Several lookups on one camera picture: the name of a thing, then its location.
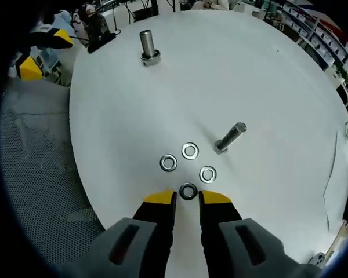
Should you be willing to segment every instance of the gray mesh chair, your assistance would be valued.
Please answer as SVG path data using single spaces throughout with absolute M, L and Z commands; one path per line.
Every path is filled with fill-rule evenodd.
M 104 229 L 77 172 L 69 89 L 12 79 L 2 98 L 0 165 L 19 223 L 49 264 L 74 261 Z

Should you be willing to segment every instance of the round white table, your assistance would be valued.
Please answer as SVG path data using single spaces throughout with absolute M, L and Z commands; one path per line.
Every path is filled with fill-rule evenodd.
M 145 29 L 161 51 L 152 67 L 139 58 Z M 145 196 L 192 182 L 225 194 L 299 262 L 332 243 L 348 186 L 348 115 L 322 70 L 283 33 L 235 12 L 157 16 L 80 53 L 72 79 L 72 147 L 106 229 L 132 217 Z M 217 155 L 215 141 L 237 122 L 247 132 Z M 200 149 L 195 160 L 182 157 L 187 142 Z M 173 172 L 159 166 L 168 153 Z M 199 179 L 207 165 L 217 171 L 212 184 Z M 331 175 L 328 199 L 340 207 L 330 212 Z M 178 196 L 166 277 L 207 276 L 200 233 L 198 198 Z

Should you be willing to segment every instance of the metal pin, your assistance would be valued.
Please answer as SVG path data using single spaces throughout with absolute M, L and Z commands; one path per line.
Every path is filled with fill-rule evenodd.
M 231 128 L 226 136 L 215 142 L 215 152 L 218 154 L 224 153 L 228 150 L 231 145 L 242 133 L 246 132 L 247 128 L 244 123 L 238 122 Z
M 160 62 L 160 51 L 155 49 L 153 45 L 151 30 L 144 30 L 139 33 L 140 42 L 142 44 L 143 53 L 140 55 L 140 59 L 146 66 L 156 65 Z

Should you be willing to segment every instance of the black washer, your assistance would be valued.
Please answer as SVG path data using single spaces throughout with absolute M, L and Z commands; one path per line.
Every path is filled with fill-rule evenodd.
M 192 194 L 190 196 L 187 196 L 184 194 L 184 190 L 186 188 L 191 188 L 192 189 Z M 195 198 L 197 196 L 197 187 L 194 184 L 190 184 L 190 183 L 186 183 L 183 184 L 180 188 L 179 188 L 179 195 L 180 197 L 182 197 L 184 200 L 189 201 L 192 200 L 193 198 Z

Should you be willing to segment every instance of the bolt shaft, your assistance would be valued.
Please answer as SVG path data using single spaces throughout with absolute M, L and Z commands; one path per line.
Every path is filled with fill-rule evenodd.
M 142 43 L 143 53 L 148 58 L 155 55 L 155 47 L 153 45 L 152 32 L 151 30 L 144 30 L 139 33 L 140 42 Z
M 246 130 L 247 128 L 244 123 L 236 123 L 223 139 L 215 142 L 216 151 L 226 151 L 229 145 L 231 145 L 238 137 L 240 137 L 242 133 L 246 132 Z

